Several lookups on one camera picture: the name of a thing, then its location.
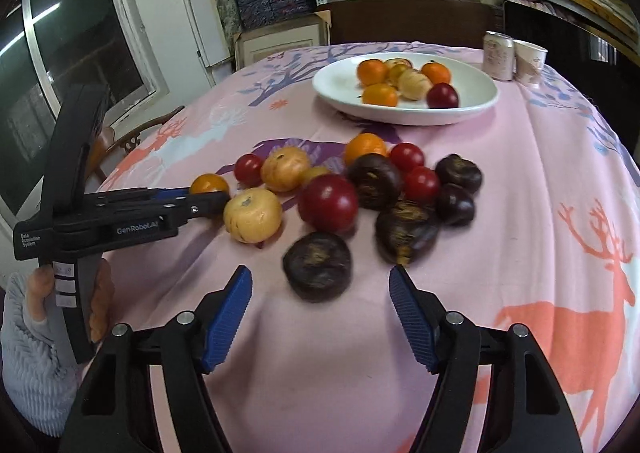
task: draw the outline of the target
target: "deer pattern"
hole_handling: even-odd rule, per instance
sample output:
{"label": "deer pattern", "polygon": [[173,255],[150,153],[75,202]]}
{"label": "deer pattern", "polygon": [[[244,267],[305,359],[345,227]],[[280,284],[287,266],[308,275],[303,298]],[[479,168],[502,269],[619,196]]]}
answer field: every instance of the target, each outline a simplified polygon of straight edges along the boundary
{"label": "deer pattern", "polygon": [[180,135],[182,127],[184,126],[184,123],[186,121],[186,116],[184,113],[181,113],[179,115],[180,117],[176,117],[166,124],[160,126],[160,129],[158,130],[158,133],[156,134],[151,144],[142,148],[140,146],[136,146],[127,156],[127,159],[124,159],[121,163],[119,163],[116,170],[114,170],[114,173],[112,173],[109,178],[102,184],[102,186],[100,186],[100,189],[102,191],[112,189],[118,179],[120,179],[121,176],[125,175],[125,173],[129,172],[137,163],[141,162],[152,152],[160,150],[169,140],[177,138]]}
{"label": "deer pattern", "polygon": [[[595,200],[595,206],[589,213],[590,227],[598,240],[597,247],[587,243],[578,233],[572,218],[574,211],[574,207],[561,204],[558,215],[583,252],[603,261],[604,269],[611,274],[612,310],[576,312],[548,301],[539,301],[504,307],[498,312],[494,326],[507,328],[516,322],[528,325],[556,373],[562,390],[570,395],[592,391],[578,432],[582,435],[595,419],[593,451],[596,452],[604,429],[609,386],[618,372],[625,343],[624,304],[636,304],[622,267],[631,261],[633,253],[627,253],[624,240],[609,222],[599,200]],[[593,361],[595,355],[599,357],[598,361]],[[486,397],[488,379],[482,379],[479,385],[476,402]]]}

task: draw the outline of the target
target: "window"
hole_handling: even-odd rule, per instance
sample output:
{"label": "window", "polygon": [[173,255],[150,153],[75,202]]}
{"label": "window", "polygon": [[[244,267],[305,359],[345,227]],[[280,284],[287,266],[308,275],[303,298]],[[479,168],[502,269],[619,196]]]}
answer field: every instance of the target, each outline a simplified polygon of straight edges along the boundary
{"label": "window", "polygon": [[0,20],[0,216],[40,199],[47,148],[74,85],[110,91],[104,123],[165,90],[133,0],[20,0]]}
{"label": "window", "polygon": [[15,222],[44,172],[55,118],[38,83],[18,7],[0,22],[0,197]]}
{"label": "window", "polygon": [[31,0],[33,30],[60,104],[75,84],[102,83],[110,107],[149,95],[124,38],[113,0]]}

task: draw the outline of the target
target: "chair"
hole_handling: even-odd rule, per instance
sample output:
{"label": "chair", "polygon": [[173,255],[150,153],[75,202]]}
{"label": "chair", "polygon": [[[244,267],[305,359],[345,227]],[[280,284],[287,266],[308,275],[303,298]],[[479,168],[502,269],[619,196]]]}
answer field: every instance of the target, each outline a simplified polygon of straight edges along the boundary
{"label": "chair", "polygon": [[169,112],[164,116],[160,116],[158,118],[147,121],[146,123],[141,124],[137,128],[134,128],[130,132],[123,135],[117,141],[115,140],[115,131],[111,126],[105,126],[97,139],[95,140],[94,146],[91,148],[91,152],[89,153],[89,158],[86,164],[86,170],[84,173],[85,181],[91,177],[95,173],[95,175],[100,179],[100,183],[104,182],[107,179],[106,173],[101,169],[101,165],[104,163],[104,160],[111,155],[118,148],[125,151],[127,155],[129,155],[132,150],[137,147],[142,140],[140,136],[142,132],[152,128],[153,126],[164,125],[164,123],[168,122],[175,114],[184,109],[184,106],[178,107],[173,112]]}

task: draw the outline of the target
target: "orange tomato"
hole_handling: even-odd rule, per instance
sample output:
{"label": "orange tomato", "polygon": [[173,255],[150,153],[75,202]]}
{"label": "orange tomato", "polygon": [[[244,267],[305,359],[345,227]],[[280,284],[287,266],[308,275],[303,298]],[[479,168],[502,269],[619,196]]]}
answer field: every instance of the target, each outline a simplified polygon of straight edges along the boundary
{"label": "orange tomato", "polygon": [[191,183],[189,193],[209,193],[212,191],[226,191],[229,193],[229,185],[220,175],[205,173]]}
{"label": "orange tomato", "polygon": [[385,141],[375,134],[360,134],[354,137],[344,149],[344,163],[350,166],[360,156],[366,154],[380,154],[387,156]]}
{"label": "orange tomato", "polygon": [[362,93],[362,102],[367,105],[379,105],[381,107],[397,107],[398,91],[390,85],[380,83],[370,85]]}
{"label": "orange tomato", "polygon": [[451,71],[442,63],[435,61],[425,63],[420,72],[428,77],[434,85],[438,83],[451,83]]}
{"label": "orange tomato", "polygon": [[389,71],[389,83],[394,87],[397,87],[400,76],[404,74],[404,71],[406,70],[409,70],[409,66],[404,63],[398,63],[391,67],[391,70]]}
{"label": "orange tomato", "polygon": [[379,59],[366,59],[358,65],[356,74],[365,87],[384,83],[389,68]]}

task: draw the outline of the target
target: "paper cup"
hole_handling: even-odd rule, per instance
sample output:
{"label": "paper cup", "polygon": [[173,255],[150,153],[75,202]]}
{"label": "paper cup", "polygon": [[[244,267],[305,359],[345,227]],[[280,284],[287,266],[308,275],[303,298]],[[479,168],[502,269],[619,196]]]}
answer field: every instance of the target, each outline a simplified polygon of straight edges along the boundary
{"label": "paper cup", "polygon": [[540,88],[548,50],[540,45],[513,40],[516,49],[516,80],[529,88]]}

